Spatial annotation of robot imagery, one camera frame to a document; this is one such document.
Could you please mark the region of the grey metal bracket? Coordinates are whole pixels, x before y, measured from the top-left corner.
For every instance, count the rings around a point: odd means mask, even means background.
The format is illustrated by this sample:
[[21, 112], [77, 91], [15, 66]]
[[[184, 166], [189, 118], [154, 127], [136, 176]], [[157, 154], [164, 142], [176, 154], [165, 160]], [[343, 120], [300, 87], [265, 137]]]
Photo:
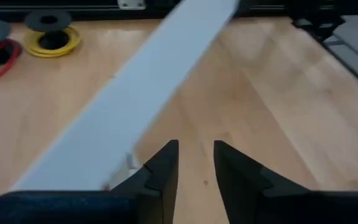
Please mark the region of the grey metal bracket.
[[145, 0], [117, 0], [120, 10], [144, 10], [146, 8]]

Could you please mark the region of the white duct cover strip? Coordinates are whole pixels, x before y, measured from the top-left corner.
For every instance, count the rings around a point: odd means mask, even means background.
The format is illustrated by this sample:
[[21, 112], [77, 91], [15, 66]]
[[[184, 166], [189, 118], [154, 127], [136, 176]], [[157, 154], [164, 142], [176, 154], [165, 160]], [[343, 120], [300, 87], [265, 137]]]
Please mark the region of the white duct cover strip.
[[181, 0], [12, 188], [102, 190], [238, 5]]

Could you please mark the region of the black aluminium table frame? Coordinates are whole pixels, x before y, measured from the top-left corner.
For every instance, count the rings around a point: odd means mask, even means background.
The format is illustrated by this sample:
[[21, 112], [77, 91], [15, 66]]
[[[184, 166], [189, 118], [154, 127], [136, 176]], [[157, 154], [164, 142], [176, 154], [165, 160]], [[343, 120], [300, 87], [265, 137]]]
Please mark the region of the black aluminium table frame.
[[[0, 21], [33, 23], [42, 32], [71, 21], [162, 19], [181, 0], [0, 0]], [[286, 16], [322, 43], [358, 16], [358, 0], [240, 0], [236, 17]]]

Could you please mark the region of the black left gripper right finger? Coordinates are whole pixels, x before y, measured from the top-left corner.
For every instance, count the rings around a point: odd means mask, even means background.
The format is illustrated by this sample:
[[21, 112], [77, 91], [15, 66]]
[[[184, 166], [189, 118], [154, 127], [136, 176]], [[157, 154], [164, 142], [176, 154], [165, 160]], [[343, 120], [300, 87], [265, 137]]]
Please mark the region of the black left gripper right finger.
[[307, 189], [221, 140], [214, 166], [230, 224], [358, 224], [358, 191]]

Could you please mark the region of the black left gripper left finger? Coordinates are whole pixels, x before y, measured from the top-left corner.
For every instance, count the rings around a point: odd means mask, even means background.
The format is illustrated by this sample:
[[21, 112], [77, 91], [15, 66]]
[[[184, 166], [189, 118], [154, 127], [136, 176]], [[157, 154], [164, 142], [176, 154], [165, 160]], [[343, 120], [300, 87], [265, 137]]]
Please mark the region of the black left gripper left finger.
[[0, 224], [172, 224], [179, 142], [171, 140], [111, 190], [16, 191], [0, 196]]

